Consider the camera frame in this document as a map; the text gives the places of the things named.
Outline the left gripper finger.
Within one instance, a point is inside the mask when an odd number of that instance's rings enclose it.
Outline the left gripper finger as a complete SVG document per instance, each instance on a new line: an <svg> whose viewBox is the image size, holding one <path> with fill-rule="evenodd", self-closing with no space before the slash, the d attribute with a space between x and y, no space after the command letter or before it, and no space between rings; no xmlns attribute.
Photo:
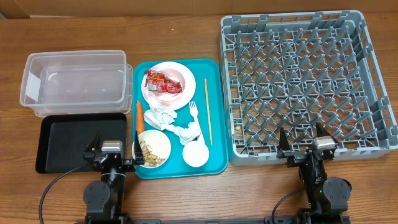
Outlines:
<svg viewBox="0 0 398 224"><path fill-rule="evenodd" d="M138 132L136 131L135 133L135 138L134 138L134 163L135 165L144 165L145 160L144 160L144 155L141 149L141 145L139 143L139 137L138 137Z"/></svg>
<svg viewBox="0 0 398 224"><path fill-rule="evenodd" d="M100 138L101 135L99 133L96 133L94 139L89 143L89 145L87 145L85 152L96 151L100 146Z"/></svg>

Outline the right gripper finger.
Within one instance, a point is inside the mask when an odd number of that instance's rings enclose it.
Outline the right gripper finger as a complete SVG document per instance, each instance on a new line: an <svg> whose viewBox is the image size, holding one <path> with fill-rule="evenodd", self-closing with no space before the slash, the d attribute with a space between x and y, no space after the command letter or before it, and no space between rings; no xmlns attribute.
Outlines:
<svg viewBox="0 0 398 224"><path fill-rule="evenodd" d="M317 137L329 136L333 138L333 136L324 128L324 126L320 122L315 123L315 128L317 131Z"/></svg>
<svg viewBox="0 0 398 224"><path fill-rule="evenodd" d="M279 129L279 145L278 145L279 152L288 152L291 151L290 144L287 139L287 135L284 131L284 128L281 127Z"/></svg>

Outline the large white tissue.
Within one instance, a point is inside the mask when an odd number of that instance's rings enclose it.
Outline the large white tissue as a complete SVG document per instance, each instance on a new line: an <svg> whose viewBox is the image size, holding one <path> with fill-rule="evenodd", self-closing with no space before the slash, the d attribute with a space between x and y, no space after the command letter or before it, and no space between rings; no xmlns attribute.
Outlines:
<svg viewBox="0 0 398 224"><path fill-rule="evenodd" d="M144 121L160 131L174 132L176 130L173 125L175 119L177 119L177 113L164 106L150 106L150 109L144 112Z"/></svg>

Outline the small white tissue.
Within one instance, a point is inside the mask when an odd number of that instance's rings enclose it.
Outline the small white tissue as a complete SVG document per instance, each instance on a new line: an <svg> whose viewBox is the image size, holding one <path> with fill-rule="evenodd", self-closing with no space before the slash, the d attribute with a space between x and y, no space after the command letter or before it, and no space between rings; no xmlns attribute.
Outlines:
<svg viewBox="0 0 398 224"><path fill-rule="evenodd" d="M173 133L179 137L180 143L185 146L201 134L200 126L196 122L190 122L187 128L176 126Z"/></svg>

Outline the red snack wrapper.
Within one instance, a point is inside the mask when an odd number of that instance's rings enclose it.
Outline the red snack wrapper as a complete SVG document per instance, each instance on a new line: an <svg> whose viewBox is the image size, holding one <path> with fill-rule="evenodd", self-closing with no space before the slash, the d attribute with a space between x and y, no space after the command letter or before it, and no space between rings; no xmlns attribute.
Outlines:
<svg viewBox="0 0 398 224"><path fill-rule="evenodd" d="M183 92L180 82L176 82L169 77L166 77L163 73L155 70L145 71L144 86L146 90L157 93L178 94Z"/></svg>

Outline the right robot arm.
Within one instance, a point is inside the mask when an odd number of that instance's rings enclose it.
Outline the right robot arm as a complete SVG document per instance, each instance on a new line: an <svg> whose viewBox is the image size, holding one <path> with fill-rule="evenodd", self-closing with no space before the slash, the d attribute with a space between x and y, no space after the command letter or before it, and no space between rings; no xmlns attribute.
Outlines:
<svg viewBox="0 0 398 224"><path fill-rule="evenodd" d="M275 212L279 205L301 192L307 194L309 207L297 210L296 216L289 218L292 223L350 222L349 217L343 216L343 212L348 209L352 185L345 179L328 177L324 167L325 161L335 157L338 141L320 123L315 126L317 137L306 151L292 151L284 128L280 128L277 157L286 159L288 168L298 167L303 188L279 200L272 211L272 223L275 223Z"/></svg>

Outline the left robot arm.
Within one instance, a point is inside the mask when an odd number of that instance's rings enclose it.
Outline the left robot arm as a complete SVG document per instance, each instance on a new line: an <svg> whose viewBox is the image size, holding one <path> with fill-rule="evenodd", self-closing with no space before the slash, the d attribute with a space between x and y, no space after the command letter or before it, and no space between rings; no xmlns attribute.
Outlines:
<svg viewBox="0 0 398 224"><path fill-rule="evenodd" d="M124 158L122 141L101 141L97 134L86 147L83 158L101 179L90 183L83 192L86 204L85 223L132 223L128 213L122 212L126 173L144 164L138 142L133 144L132 159Z"/></svg>

